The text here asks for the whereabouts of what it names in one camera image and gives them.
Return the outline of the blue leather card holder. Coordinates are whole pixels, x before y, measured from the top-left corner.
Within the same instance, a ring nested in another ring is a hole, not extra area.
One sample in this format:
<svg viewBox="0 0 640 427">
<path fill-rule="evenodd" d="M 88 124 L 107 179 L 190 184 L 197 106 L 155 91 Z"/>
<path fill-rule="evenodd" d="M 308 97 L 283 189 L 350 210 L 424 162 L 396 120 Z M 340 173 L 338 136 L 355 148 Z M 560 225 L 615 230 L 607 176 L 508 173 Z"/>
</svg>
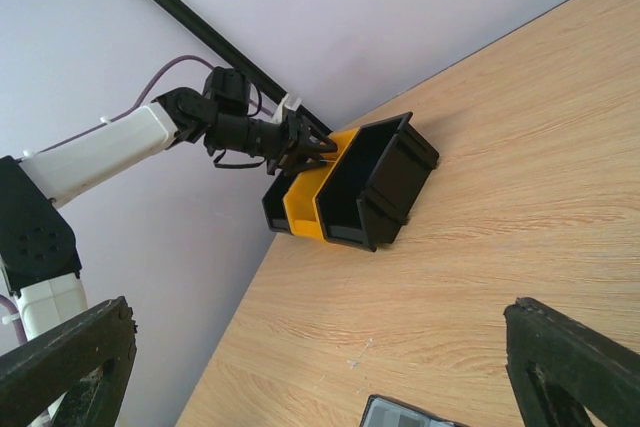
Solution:
<svg viewBox="0 0 640 427">
<path fill-rule="evenodd" d="M 382 395 L 370 395 L 360 427 L 462 427 L 463 423 L 445 419 L 406 402 Z"/>
</svg>

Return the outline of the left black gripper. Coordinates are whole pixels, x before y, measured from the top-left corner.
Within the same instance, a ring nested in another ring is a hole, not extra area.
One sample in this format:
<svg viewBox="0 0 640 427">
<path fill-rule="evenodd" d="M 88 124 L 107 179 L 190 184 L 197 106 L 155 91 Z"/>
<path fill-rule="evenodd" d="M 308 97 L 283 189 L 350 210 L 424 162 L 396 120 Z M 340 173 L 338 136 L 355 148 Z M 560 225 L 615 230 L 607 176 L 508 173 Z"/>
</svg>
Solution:
<svg viewBox="0 0 640 427">
<path fill-rule="evenodd" d="M 285 176 L 322 168 L 329 161 L 321 155 L 338 151 L 338 145 L 307 117 L 286 114 L 281 123 L 250 119 L 247 152 L 266 162 L 268 175 Z"/>
</svg>

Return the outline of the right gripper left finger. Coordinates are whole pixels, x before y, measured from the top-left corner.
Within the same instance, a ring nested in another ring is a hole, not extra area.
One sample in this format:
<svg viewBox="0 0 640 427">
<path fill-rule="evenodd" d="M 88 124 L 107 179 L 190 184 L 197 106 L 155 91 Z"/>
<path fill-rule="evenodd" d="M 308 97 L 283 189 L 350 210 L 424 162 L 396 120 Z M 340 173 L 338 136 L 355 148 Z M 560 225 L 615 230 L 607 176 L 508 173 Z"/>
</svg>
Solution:
<svg viewBox="0 0 640 427">
<path fill-rule="evenodd" d="M 137 325 L 105 300 L 1 357 L 1 424 L 27 426 L 60 401 L 53 426 L 113 426 L 135 361 Z"/>
</svg>

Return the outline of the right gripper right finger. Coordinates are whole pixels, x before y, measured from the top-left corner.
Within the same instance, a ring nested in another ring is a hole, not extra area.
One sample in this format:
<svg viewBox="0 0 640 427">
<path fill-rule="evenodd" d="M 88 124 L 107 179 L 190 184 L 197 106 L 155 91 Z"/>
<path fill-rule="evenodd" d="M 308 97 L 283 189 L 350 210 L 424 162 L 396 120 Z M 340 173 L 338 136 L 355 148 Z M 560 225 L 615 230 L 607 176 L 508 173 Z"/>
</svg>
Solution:
<svg viewBox="0 0 640 427">
<path fill-rule="evenodd" d="M 533 299 L 504 310 L 507 373 L 526 426 L 639 424 L 639 355 Z"/>
</svg>

